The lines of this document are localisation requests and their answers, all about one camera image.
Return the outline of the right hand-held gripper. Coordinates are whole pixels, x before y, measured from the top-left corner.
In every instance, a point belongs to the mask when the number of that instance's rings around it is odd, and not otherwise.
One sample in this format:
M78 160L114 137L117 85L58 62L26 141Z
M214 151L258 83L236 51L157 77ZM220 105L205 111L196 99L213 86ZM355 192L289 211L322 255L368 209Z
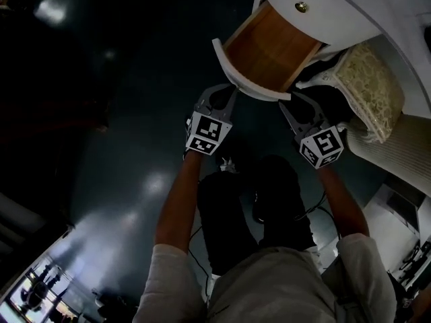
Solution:
M278 102L278 104L294 134L304 131L299 122L326 119L319 104L299 92L292 93L292 114L284 102ZM343 142L336 126L316 132L307 131L299 143L300 155L316 170L338 160L343 150Z

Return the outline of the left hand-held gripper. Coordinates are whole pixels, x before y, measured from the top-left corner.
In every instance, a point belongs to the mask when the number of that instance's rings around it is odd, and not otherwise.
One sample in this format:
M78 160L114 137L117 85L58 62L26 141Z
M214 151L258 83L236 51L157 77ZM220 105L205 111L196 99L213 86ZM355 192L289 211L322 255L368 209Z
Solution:
M237 87L225 83L209 87L201 94L186 122L187 151L212 155L222 144L232 128L230 117L237 93Z

